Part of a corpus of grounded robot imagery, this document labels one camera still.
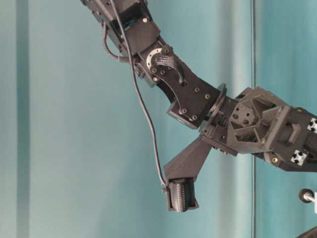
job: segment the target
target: wire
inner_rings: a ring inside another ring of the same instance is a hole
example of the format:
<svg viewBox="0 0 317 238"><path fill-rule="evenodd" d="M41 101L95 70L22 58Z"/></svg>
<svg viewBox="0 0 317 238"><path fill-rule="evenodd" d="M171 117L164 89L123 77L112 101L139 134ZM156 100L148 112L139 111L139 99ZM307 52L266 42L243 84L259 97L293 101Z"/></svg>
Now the wire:
<svg viewBox="0 0 317 238"><path fill-rule="evenodd" d="M108 27L106 25L106 23L104 22L104 37L103 37L103 45L104 45L104 49L105 51L108 53L108 55L113 58L114 60L118 61L118 62L125 62L125 63L129 63L129 57L122 57L122 56L116 56L114 53L111 52L111 50L109 49L108 45L107 45L107 35L108 35Z"/></svg>
<svg viewBox="0 0 317 238"><path fill-rule="evenodd" d="M147 109L147 107L144 104L144 101L143 101L143 98L142 98L142 95L140 93L140 89L139 89L139 86L138 86L138 83L137 83L137 79L136 79L136 76L135 76L134 63L133 63L132 54L131 54L131 47L130 47L130 44L129 44L128 39L126 37L125 31L124 31L124 28L123 28L123 24L122 24L122 21L120 19L119 14L118 14L118 11L117 11L117 9L115 7L114 1L110 0L110 2L112 4L115 16L116 16L116 18L118 20L119 27L120 27L120 30L121 30L122 35L124 37L124 41L125 41L125 44L126 44L126 47L127 47L127 50L128 50L130 67L131 67L131 73L132 73L132 79L133 79L133 85L134 85L135 91L137 93L140 105L141 105L141 107L143 109L143 112L144 112L144 114L145 114L145 116L146 116L146 118L148 120L150 129L151 129L151 132L152 132L152 139L153 139L153 146L154 146L154 155L155 155L155 161L156 161L156 166L157 166L157 171L158 171L158 177L159 177L159 180L160 180L161 184L166 186L166 182L165 182L165 180L163 178L161 167L160 167L160 163L159 163L157 137L156 137L154 125L153 125L152 119L150 117L150 114L148 112L148 109Z"/></svg>

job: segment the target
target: robotic arm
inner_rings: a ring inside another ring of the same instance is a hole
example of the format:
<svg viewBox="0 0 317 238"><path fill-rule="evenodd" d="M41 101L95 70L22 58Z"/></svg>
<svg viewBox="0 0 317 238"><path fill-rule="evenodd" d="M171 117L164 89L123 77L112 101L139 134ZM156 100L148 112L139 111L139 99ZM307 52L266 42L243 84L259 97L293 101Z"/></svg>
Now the robotic arm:
<svg viewBox="0 0 317 238"><path fill-rule="evenodd" d="M198 138L164 166L169 211L198 208L194 182L212 148L233 156L251 153L285 171L317 172L317 116L260 87L232 99L225 85L204 82L160 36L146 0L81 2L104 28L109 55L121 62L132 56L138 76L170 100L167 113L199 128ZM110 52L107 37L123 56Z"/></svg>

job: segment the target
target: teal wall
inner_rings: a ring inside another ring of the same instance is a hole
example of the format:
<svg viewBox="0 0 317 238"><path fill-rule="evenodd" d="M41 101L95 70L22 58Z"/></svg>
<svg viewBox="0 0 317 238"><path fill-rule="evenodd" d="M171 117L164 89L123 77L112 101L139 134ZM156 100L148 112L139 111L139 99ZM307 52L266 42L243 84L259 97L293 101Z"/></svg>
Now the teal wall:
<svg viewBox="0 0 317 238"><path fill-rule="evenodd" d="M316 115L317 1L255 2L257 84ZM313 204L298 199L304 187L316 190L317 176L286 173L258 160L258 238L293 238L316 226Z"/></svg>
<svg viewBox="0 0 317 238"><path fill-rule="evenodd" d="M162 36L196 74L236 96L252 83L249 0L149 0ZM79 0L2 0L0 237L252 234L252 160L212 151L200 208L168 213L127 65L102 48ZM197 136L140 80L165 164Z"/></svg>

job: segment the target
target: screw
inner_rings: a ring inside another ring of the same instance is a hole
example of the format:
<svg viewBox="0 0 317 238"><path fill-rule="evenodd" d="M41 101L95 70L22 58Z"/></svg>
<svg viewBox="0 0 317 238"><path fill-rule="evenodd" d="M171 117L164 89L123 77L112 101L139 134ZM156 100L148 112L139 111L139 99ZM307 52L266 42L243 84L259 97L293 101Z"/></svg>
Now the screw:
<svg viewBox="0 0 317 238"><path fill-rule="evenodd" d="M277 158L277 157L274 157L274 158L272 159L272 162L273 162L274 164L276 164L276 163L278 162L278 158Z"/></svg>

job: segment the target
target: metal ring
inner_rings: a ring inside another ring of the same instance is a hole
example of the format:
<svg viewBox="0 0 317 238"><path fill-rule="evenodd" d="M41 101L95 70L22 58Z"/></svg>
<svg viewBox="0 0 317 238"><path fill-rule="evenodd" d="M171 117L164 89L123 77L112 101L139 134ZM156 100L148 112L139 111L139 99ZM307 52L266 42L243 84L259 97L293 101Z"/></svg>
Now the metal ring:
<svg viewBox="0 0 317 238"><path fill-rule="evenodd" d="M222 90L221 90L219 96L217 97L215 104L211 107L211 109L209 111L209 113L211 113L211 116L209 118L209 123L211 123L213 121L213 119L215 118L215 116L218 114L218 112L219 112L219 110L224 102L224 99L226 98L226 93L227 93L226 85L222 84L221 87L222 87Z"/></svg>
<svg viewBox="0 0 317 238"><path fill-rule="evenodd" d="M152 51L149 53L149 55L148 55L148 57L147 57L147 67L148 67L149 69L151 69L151 67L152 67L152 58L153 58L153 56L156 55L156 54L158 54L158 53L161 53L161 51L162 51L162 48L157 48L157 49L152 50Z"/></svg>

